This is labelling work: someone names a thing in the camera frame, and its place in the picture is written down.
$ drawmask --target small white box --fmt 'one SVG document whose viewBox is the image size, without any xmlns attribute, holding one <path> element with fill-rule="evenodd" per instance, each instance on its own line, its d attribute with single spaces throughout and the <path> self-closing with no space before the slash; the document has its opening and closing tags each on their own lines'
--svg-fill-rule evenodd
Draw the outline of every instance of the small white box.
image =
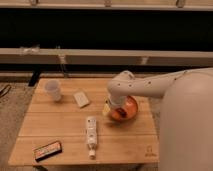
<svg viewBox="0 0 213 171">
<path fill-rule="evenodd" d="M 80 108 L 90 104 L 89 99 L 83 91 L 76 92 L 73 96 Z"/>
</svg>

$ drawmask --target paper cup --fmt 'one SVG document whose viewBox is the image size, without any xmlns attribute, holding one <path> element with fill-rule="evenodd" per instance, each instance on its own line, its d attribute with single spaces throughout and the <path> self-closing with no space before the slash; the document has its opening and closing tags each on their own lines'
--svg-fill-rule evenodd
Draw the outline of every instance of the paper cup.
<svg viewBox="0 0 213 171">
<path fill-rule="evenodd" d="M 50 80 L 45 86 L 44 90 L 49 94 L 54 101 L 59 101 L 61 99 L 60 83 L 58 80 Z"/>
</svg>

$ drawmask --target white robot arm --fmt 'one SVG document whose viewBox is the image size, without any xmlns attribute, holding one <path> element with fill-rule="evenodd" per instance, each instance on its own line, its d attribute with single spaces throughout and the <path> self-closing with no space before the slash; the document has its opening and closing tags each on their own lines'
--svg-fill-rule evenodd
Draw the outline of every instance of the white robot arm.
<svg viewBox="0 0 213 171">
<path fill-rule="evenodd" d="M 109 106 L 128 95 L 163 97 L 160 171 L 213 170 L 213 68 L 136 79 L 124 71 L 108 84 Z"/>
</svg>

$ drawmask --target logo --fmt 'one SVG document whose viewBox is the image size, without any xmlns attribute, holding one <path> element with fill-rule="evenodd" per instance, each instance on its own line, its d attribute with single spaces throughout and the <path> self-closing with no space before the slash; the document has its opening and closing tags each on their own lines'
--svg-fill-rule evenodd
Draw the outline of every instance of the logo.
<svg viewBox="0 0 213 171">
<path fill-rule="evenodd" d="M 148 146 L 146 147 L 145 157 L 157 157 L 157 155 L 156 155 L 155 153 L 153 153 L 153 150 L 152 150 L 152 146 L 151 146 L 151 145 L 148 145 Z"/>
</svg>

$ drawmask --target gray carpet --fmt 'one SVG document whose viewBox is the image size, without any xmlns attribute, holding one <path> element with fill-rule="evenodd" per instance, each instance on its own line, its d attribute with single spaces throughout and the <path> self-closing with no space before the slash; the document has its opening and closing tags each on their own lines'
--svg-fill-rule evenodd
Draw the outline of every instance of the gray carpet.
<svg viewBox="0 0 213 171">
<path fill-rule="evenodd" d="M 0 89 L 8 84 L 0 82 Z M 33 167 L 11 167 L 7 162 L 22 124 L 25 112 L 32 98 L 34 87 L 27 83 L 11 82 L 11 91 L 0 98 L 0 171 L 34 171 Z M 160 100 L 151 99 L 157 130 L 159 130 Z M 47 167 L 50 171 L 157 171 L 157 164 L 150 165 L 99 165 Z"/>
</svg>

